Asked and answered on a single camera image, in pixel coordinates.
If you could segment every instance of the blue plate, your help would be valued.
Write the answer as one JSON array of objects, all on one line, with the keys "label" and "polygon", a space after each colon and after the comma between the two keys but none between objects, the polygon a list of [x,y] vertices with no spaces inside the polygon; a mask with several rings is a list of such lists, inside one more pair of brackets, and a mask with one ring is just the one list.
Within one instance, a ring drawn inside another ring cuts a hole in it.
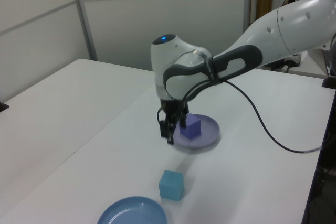
[{"label": "blue plate", "polygon": [[130,197],[109,206],[100,216],[98,224],[167,224],[163,208],[145,197]]}]

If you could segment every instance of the white wall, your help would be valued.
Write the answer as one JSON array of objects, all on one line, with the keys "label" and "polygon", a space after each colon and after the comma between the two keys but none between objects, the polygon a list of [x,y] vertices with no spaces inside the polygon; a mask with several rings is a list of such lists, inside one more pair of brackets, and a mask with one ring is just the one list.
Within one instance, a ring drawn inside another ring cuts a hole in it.
[{"label": "white wall", "polygon": [[173,33],[213,54],[242,33],[244,0],[83,0],[99,61],[151,70],[150,46]]},{"label": "white wall", "polygon": [[0,0],[0,101],[89,58],[75,0]]}]

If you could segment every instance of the table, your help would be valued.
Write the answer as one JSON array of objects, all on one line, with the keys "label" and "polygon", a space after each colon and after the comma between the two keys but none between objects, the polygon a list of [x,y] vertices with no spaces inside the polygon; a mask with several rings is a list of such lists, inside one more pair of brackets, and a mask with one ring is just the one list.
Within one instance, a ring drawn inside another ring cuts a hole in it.
[{"label": "table", "polygon": [[0,113],[0,217],[153,78],[149,71],[81,59],[7,101],[10,108]]},{"label": "table", "polygon": [[[321,145],[335,92],[322,88],[321,79],[255,69],[232,82],[255,102],[282,144],[298,150]],[[96,223],[110,204],[135,195],[159,202],[170,224],[301,223],[319,152],[281,149],[248,101],[225,84],[190,102],[192,113],[219,123],[215,147],[188,151],[167,145],[156,122],[159,106],[152,85],[0,223]],[[160,198],[165,169],[184,174],[179,202]]]}]

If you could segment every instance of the purple cube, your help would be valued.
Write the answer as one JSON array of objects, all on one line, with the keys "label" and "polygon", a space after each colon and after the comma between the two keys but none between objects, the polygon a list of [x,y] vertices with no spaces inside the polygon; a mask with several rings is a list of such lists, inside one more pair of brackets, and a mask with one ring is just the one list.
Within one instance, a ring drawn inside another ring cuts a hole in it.
[{"label": "purple cube", "polygon": [[186,128],[180,127],[180,133],[189,139],[196,137],[201,134],[201,120],[189,113],[185,120]]}]

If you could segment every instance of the light blue cube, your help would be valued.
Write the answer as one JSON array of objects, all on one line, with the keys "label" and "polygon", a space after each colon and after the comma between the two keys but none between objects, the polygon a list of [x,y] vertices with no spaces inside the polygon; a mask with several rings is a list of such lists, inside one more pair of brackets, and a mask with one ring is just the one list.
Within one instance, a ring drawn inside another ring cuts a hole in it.
[{"label": "light blue cube", "polygon": [[184,190],[183,174],[165,170],[159,182],[159,189],[161,198],[179,201]]}]

